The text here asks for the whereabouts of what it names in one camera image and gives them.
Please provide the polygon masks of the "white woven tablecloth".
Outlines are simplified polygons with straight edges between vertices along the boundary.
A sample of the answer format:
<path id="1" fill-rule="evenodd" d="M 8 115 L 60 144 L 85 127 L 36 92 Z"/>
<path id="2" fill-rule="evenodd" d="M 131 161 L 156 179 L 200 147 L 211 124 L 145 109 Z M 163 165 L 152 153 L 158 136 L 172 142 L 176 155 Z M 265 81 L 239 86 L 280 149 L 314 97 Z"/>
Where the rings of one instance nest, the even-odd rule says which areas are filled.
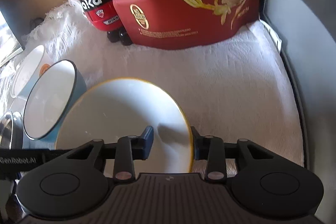
<path id="1" fill-rule="evenodd" d="M 22 110 L 10 95 L 22 60 L 43 45 L 53 61 L 73 61 L 88 88 L 132 77 L 163 88 L 202 134 L 234 143 L 247 138 L 303 165 L 303 135 L 293 88 L 280 54 L 259 21 L 232 38 L 167 51 L 111 43 L 84 17 L 80 2 L 52 9 L 24 38 L 25 50 L 1 68 L 1 112 Z"/>

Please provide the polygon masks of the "white paper bowl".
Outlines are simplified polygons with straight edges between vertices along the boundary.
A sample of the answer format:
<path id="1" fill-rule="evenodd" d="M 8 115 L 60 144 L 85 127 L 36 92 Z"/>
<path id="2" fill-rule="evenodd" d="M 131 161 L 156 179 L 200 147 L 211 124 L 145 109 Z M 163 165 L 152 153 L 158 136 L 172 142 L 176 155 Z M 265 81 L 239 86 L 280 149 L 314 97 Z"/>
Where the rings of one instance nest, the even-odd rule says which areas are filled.
<path id="1" fill-rule="evenodd" d="M 24 100 L 29 96 L 32 88 L 43 73 L 52 65 L 44 45 L 35 47 L 23 60 L 15 73 L 10 89 L 13 98 Z"/>

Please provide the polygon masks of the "white computer case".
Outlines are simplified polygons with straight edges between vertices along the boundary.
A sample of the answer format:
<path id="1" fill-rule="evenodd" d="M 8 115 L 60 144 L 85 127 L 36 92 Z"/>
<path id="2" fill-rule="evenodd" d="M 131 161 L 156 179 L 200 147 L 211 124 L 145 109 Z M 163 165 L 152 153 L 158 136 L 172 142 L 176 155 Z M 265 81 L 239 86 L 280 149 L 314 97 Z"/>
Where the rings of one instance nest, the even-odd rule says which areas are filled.
<path id="1" fill-rule="evenodd" d="M 317 217 L 335 223 L 335 0 L 263 0 L 297 98 L 305 164 L 323 182 Z"/>

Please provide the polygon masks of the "blue enamel bowl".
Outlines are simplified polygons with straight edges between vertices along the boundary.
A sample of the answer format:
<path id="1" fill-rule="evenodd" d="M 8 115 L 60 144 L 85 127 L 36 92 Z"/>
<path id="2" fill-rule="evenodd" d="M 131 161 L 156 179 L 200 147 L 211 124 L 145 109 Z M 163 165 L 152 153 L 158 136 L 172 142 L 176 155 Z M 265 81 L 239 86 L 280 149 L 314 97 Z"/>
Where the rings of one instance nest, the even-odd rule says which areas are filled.
<path id="1" fill-rule="evenodd" d="M 30 140 L 56 141 L 61 125 L 74 103 L 86 92 L 75 63 L 60 60 L 51 65 L 33 86 L 23 114 L 23 128 Z"/>

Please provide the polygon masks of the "white bowl yellow rim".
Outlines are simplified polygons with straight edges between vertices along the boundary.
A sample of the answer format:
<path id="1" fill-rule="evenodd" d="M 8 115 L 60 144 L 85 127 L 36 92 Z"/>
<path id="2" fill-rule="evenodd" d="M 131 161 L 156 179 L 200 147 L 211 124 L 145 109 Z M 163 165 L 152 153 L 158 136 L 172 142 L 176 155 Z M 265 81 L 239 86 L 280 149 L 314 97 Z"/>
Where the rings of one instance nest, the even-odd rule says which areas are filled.
<path id="1" fill-rule="evenodd" d="M 134 161 L 135 173 L 191 172 L 193 139 L 185 114 L 167 92 L 140 79 L 109 80 L 85 92 L 64 118 L 55 148 L 93 139 L 116 143 L 146 126 L 153 127 L 154 142 L 148 159 Z"/>

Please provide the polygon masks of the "stainless steel bowl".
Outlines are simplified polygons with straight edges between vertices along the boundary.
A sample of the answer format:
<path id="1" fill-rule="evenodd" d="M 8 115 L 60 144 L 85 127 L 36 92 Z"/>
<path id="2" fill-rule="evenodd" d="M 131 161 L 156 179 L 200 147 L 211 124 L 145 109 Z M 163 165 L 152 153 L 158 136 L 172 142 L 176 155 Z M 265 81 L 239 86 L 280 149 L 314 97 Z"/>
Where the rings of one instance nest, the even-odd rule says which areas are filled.
<path id="1" fill-rule="evenodd" d="M 23 120 L 20 112 L 6 112 L 0 123 L 1 149 L 22 149 Z"/>

